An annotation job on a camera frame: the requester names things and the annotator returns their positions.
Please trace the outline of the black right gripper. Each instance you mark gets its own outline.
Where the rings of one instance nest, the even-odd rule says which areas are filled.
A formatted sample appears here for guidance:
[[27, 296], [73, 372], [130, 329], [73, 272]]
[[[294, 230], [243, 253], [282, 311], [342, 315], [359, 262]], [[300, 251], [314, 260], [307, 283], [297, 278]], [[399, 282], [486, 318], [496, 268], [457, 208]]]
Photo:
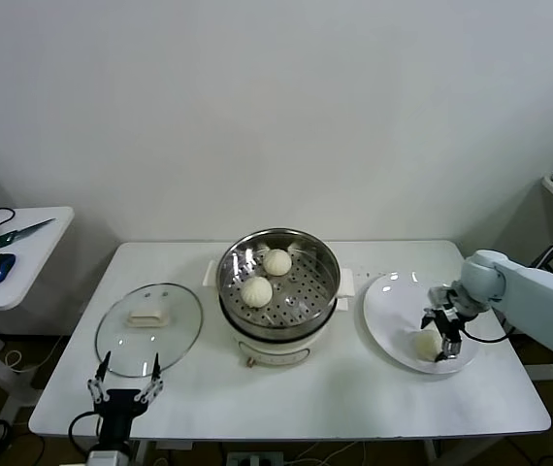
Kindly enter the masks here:
[[425, 329], [432, 322], [436, 322], [436, 327], [442, 336], [440, 352], [436, 356], [435, 362], [455, 359], [460, 354], [462, 346], [460, 340], [461, 320], [455, 313], [448, 313], [445, 309], [425, 308], [420, 329]]

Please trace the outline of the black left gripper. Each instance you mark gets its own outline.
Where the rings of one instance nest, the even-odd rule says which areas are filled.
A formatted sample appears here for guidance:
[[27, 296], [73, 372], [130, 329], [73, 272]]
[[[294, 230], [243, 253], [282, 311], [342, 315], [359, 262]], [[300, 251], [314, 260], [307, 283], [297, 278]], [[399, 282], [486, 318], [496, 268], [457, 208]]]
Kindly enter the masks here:
[[111, 353], [108, 351], [99, 364], [95, 376], [87, 381], [87, 388], [94, 404], [95, 413], [102, 419], [102, 426], [95, 450], [130, 450], [130, 432], [133, 420], [144, 414], [162, 391], [159, 354], [154, 357], [149, 383], [143, 390], [104, 388]]

